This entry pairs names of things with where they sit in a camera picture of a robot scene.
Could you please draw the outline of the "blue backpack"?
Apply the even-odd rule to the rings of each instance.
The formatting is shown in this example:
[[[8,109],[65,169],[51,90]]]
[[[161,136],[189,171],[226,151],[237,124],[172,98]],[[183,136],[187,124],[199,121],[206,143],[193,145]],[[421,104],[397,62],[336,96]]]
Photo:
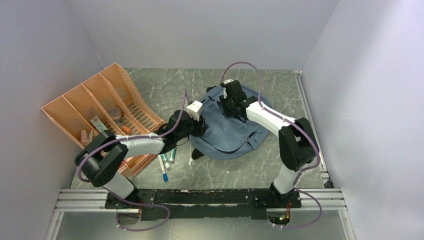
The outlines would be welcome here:
[[[203,156],[217,160],[238,158],[257,149],[269,133],[265,127],[243,117],[225,117],[220,100],[223,91],[221,86],[209,87],[200,99],[204,106],[201,116],[208,128],[201,137],[189,137],[194,147],[193,160]]]

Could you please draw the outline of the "green white glue stick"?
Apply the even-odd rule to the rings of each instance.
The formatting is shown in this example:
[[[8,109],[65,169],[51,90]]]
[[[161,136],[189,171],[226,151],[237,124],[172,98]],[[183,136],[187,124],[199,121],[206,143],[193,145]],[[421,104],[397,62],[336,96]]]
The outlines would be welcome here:
[[[163,163],[163,165],[164,165],[165,169],[166,169],[167,171],[171,170],[171,169],[172,169],[172,167],[171,167],[171,163],[170,163],[170,161],[169,161],[169,159],[168,159],[168,156],[167,156],[166,154],[162,154],[162,155],[161,155],[161,159],[162,159],[162,163]]]

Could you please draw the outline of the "blue capped whiteboard marker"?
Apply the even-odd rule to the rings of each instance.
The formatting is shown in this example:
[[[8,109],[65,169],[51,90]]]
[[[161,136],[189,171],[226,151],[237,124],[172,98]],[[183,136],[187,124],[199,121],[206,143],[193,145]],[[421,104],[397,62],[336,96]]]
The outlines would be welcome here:
[[[164,182],[168,182],[169,179],[168,179],[168,175],[167,175],[166,168],[165,168],[165,165],[164,165],[163,158],[162,158],[162,155],[161,154],[158,155],[158,159],[159,159],[159,163],[160,163],[160,168],[161,168],[161,172],[162,172],[163,181]]]

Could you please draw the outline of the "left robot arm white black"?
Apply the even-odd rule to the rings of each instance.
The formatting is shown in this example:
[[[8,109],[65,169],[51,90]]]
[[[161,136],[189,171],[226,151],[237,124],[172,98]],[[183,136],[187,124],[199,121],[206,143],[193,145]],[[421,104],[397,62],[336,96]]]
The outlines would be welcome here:
[[[208,129],[203,116],[191,117],[177,110],[167,123],[144,135],[116,135],[110,130],[100,132],[76,157],[79,174],[94,187],[105,188],[118,196],[126,208],[139,200],[138,189],[121,173],[122,162],[131,157],[161,155],[173,150],[177,143],[188,137],[201,137]]]

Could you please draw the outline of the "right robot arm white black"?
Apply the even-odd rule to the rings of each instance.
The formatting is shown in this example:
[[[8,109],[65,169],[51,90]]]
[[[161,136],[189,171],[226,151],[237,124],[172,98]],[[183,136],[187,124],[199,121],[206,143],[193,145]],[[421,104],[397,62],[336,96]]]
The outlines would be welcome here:
[[[248,96],[238,80],[225,80],[220,85],[223,94],[219,100],[226,117],[243,117],[277,137],[282,166],[271,184],[274,190],[269,199],[275,207],[282,207],[301,174],[313,168],[312,162],[320,157],[310,122],[304,117],[295,119],[277,112],[259,94]]]

